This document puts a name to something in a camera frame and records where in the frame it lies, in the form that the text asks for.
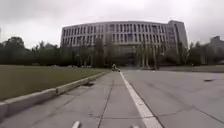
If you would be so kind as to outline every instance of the concrete edge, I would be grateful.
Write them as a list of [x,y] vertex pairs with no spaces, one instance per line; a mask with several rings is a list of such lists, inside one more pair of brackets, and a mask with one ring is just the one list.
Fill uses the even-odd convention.
[[87,84],[90,81],[96,80],[97,78],[105,74],[107,74],[107,72],[102,72],[94,76],[90,76],[90,77],[87,77],[72,83],[59,86],[57,88],[51,88],[51,89],[43,90],[41,92],[35,92],[32,94],[1,101],[0,102],[0,122],[2,119],[4,119],[7,116],[14,115],[35,104],[49,100],[55,96],[61,95],[80,85]]

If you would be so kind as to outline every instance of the grass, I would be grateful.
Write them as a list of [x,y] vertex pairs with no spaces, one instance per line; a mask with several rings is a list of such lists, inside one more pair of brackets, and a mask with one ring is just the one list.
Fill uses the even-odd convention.
[[167,68],[161,68],[161,70],[224,73],[224,65],[195,66],[195,67],[191,67],[191,66],[189,66],[189,67],[167,67]]
[[57,87],[103,71],[106,70],[0,66],[0,101]]

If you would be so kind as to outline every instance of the paved walkway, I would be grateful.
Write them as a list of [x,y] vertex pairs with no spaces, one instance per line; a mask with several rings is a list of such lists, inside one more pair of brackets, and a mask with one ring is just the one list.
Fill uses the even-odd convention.
[[[0,128],[72,128],[75,121],[82,128],[150,128],[148,118],[158,118],[165,128],[224,127],[224,74],[126,70],[123,76],[107,74],[91,87],[6,118]],[[144,105],[152,117],[142,118]]]
[[91,87],[81,86],[51,101],[5,119],[2,128],[145,128],[119,73],[110,73]]

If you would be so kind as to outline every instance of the sky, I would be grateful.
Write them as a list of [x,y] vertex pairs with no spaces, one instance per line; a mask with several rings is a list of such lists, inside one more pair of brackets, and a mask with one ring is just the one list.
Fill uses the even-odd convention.
[[224,39],[224,0],[0,0],[0,41],[60,44],[64,26],[101,21],[185,23],[188,43]]

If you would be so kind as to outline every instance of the white lane line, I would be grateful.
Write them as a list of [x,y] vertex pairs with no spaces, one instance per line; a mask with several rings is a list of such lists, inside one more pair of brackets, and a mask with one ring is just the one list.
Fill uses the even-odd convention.
[[81,127],[81,122],[79,121],[76,121],[72,126],[72,128],[80,128],[80,127]]
[[124,78],[124,75],[122,74],[122,72],[120,72],[120,74],[124,80],[124,83],[128,89],[129,94],[132,97],[132,100],[134,101],[134,103],[141,115],[142,121],[145,123],[146,128],[162,128],[161,124],[154,117],[152,112],[148,109],[148,107],[145,105],[145,103],[142,101],[142,99],[139,97],[139,95],[135,92],[133,87]]

